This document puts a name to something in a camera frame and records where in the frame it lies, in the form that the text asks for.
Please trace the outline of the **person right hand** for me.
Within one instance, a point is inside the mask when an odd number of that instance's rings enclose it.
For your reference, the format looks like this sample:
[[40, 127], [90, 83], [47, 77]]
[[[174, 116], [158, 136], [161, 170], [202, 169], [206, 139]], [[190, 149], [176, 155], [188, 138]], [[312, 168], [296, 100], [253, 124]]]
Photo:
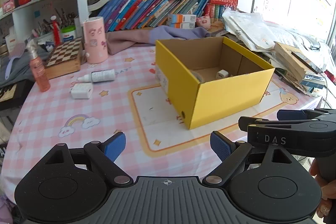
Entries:
[[316, 182], [321, 187], [322, 192], [321, 202], [317, 208], [316, 214], [320, 218], [327, 217], [332, 208], [332, 200], [335, 199], [336, 182], [335, 180], [327, 182], [321, 177], [316, 159], [313, 160], [309, 173], [315, 178]]

